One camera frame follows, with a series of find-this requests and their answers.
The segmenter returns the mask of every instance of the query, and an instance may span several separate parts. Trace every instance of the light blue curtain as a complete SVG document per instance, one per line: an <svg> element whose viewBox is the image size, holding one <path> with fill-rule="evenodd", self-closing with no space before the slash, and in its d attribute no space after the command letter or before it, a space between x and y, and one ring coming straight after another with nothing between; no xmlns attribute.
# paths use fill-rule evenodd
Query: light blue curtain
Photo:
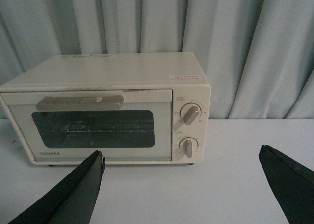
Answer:
<svg viewBox="0 0 314 224"><path fill-rule="evenodd" d="M210 118L314 118L313 1L0 0L0 84L53 55L191 51Z"/></svg>

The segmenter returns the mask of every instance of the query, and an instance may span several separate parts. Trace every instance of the cream toaster oven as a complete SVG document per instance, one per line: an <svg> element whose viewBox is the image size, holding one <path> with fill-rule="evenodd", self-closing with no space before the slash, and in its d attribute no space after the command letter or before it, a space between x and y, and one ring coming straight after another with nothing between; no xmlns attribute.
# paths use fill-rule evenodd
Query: cream toaster oven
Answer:
<svg viewBox="0 0 314 224"><path fill-rule="evenodd" d="M198 163L211 88L192 53L54 56L0 87L34 164Z"/></svg>

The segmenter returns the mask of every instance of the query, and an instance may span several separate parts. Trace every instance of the oven door handle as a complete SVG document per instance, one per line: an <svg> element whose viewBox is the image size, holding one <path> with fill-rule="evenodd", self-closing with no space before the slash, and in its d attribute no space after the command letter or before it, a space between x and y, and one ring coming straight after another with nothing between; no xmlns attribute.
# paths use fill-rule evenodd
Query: oven door handle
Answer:
<svg viewBox="0 0 314 224"><path fill-rule="evenodd" d="M110 97L44 97L37 105L40 111L118 110L124 101L122 95Z"/></svg>

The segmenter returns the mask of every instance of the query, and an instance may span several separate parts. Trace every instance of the temperature knob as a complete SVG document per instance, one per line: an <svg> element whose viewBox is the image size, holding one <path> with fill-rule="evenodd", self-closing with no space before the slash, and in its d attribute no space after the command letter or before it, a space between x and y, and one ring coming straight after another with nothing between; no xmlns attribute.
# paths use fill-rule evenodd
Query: temperature knob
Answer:
<svg viewBox="0 0 314 224"><path fill-rule="evenodd" d="M180 115L185 125L191 125L201 116L201 108L197 104L189 103L181 108Z"/></svg>
<svg viewBox="0 0 314 224"><path fill-rule="evenodd" d="M194 138L187 137L179 142L179 148L186 152L188 158L192 158L193 151L198 147L198 143Z"/></svg>

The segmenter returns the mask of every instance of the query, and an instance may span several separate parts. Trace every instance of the table surface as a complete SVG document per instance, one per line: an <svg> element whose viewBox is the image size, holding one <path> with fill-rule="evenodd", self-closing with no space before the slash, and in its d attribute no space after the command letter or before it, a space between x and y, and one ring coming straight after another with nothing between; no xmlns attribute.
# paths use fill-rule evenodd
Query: table surface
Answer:
<svg viewBox="0 0 314 224"><path fill-rule="evenodd" d="M314 170L314 120L209 120L194 165L106 166L91 224L287 224L259 162L271 145ZM0 120L0 223L31 206L75 166L36 166Z"/></svg>

